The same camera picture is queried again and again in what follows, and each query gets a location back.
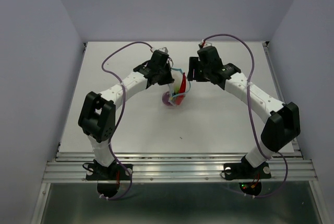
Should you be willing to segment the clear zip top bag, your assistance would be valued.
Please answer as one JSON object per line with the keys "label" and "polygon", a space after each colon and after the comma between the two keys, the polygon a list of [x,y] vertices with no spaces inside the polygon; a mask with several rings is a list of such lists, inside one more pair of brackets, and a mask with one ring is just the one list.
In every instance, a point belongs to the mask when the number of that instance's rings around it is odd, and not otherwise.
{"label": "clear zip top bag", "polygon": [[168,91],[162,96],[162,102],[169,107],[181,105],[186,94],[191,89],[191,84],[187,79],[185,72],[180,68],[172,68],[172,77],[174,82],[168,84]]}

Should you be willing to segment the purple red onion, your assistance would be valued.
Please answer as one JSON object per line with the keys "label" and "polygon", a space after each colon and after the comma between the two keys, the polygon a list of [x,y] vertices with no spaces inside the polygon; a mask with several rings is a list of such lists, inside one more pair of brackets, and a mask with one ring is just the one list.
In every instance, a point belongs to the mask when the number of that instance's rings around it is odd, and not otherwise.
{"label": "purple red onion", "polygon": [[173,107],[174,106],[174,104],[173,104],[173,97],[170,95],[170,93],[168,91],[163,94],[163,96],[162,96],[162,102],[166,106],[169,106],[169,107]]}

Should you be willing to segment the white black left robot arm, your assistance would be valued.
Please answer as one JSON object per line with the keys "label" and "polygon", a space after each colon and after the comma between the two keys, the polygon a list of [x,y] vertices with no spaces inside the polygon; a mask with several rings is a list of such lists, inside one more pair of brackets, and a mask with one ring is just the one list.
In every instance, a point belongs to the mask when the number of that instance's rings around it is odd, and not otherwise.
{"label": "white black left robot arm", "polygon": [[120,83],[100,92],[86,95],[78,120],[90,140],[94,159],[99,164],[98,173],[104,179],[116,174],[115,158],[110,152],[110,139],[116,130],[116,111],[124,103],[152,85],[160,86],[174,82],[165,48],[155,50],[147,62],[135,67]]}

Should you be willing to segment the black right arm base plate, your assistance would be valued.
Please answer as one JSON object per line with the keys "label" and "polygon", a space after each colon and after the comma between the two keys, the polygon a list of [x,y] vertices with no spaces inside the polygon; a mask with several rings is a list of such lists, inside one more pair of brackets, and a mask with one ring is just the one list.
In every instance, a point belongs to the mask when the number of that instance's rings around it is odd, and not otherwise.
{"label": "black right arm base plate", "polygon": [[260,166],[253,168],[251,165],[245,163],[225,163],[223,170],[220,173],[221,177],[227,181],[232,180],[252,180],[257,179],[270,179],[271,171],[269,164],[264,162]]}

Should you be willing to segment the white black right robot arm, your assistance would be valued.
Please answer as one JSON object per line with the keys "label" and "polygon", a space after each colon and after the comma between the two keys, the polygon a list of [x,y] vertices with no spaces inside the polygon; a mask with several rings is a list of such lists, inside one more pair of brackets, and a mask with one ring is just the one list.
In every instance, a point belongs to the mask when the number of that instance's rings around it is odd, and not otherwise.
{"label": "white black right robot arm", "polygon": [[197,54],[189,59],[188,79],[218,85],[245,103],[249,115],[256,113],[264,123],[256,146],[240,164],[242,175],[252,177],[260,165],[299,136],[299,108],[293,102],[286,104],[261,90],[234,64],[223,64],[214,46],[204,47]]}

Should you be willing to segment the red chili pepper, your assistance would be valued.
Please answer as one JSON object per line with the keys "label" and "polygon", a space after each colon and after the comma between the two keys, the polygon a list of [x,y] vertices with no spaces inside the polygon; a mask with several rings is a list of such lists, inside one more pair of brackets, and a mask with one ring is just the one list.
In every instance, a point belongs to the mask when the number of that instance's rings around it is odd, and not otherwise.
{"label": "red chili pepper", "polygon": [[175,95],[178,95],[180,93],[182,93],[182,95],[177,96],[174,98],[175,100],[175,104],[176,105],[180,105],[185,97],[185,95],[183,93],[186,92],[186,75],[185,73],[182,74],[182,80],[177,84],[174,84],[174,93]]}

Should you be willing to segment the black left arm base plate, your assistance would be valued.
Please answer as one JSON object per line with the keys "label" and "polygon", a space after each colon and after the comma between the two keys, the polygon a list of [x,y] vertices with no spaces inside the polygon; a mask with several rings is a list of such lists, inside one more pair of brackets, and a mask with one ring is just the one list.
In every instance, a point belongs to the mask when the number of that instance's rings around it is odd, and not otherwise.
{"label": "black left arm base plate", "polygon": [[82,168],[86,171],[87,181],[130,181],[130,175],[115,162],[109,167],[104,167],[96,162],[85,162]]}

